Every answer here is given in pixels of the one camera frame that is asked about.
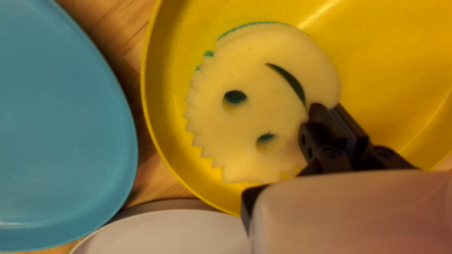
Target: sponge eye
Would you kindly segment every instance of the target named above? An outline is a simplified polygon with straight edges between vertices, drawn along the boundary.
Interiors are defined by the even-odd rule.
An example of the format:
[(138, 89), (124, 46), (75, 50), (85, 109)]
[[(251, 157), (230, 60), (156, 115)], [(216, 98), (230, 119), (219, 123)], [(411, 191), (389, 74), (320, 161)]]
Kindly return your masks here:
[(232, 104), (239, 104), (246, 100), (246, 94), (242, 91), (232, 90), (225, 93), (225, 100)]

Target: sponge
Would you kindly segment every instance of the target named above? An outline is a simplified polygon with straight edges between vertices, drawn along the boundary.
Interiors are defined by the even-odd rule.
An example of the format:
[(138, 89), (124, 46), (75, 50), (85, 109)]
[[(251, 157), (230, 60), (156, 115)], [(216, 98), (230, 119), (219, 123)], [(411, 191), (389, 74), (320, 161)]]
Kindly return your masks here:
[(303, 31), (254, 22), (219, 37), (204, 53), (186, 96), (186, 130), (223, 181), (270, 183), (306, 161), (298, 129), (311, 103), (332, 108), (338, 75)]

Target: sponge mouth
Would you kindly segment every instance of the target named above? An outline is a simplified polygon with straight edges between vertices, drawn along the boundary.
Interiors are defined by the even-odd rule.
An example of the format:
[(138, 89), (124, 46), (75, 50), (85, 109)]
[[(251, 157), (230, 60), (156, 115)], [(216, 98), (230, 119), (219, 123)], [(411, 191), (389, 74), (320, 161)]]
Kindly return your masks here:
[(290, 86), (297, 94), (298, 98), (300, 98), (301, 102), (303, 102), (303, 105), (306, 107), (305, 91), (303, 90), (303, 86), (300, 84), (300, 82), (298, 82), (298, 80), (292, 74), (290, 74), (290, 72), (277, 65), (271, 63), (266, 63), (265, 65), (274, 69), (290, 84)]

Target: screw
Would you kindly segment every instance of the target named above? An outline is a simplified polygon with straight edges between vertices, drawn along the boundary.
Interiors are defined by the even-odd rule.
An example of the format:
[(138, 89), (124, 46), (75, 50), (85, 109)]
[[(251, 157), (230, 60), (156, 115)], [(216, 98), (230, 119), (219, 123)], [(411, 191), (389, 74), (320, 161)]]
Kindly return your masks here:
[(337, 159), (342, 156), (342, 153), (333, 147), (325, 147), (322, 149), (322, 152), (330, 159)]

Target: wooden table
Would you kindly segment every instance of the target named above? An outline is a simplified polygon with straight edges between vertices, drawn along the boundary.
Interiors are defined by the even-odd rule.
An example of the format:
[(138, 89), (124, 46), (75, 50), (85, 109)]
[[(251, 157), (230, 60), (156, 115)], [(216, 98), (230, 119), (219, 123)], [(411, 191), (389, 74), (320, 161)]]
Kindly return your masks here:
[[(194, 197), (160, 159), (141, 107), (140, 64), (155, 0), (55, 0), (87, 32), (110, 63), (132, 109), (139, 161), (135, 183), (123, 208), (151, 200)], [(67, 254), (79, 242), (21, 254)]]

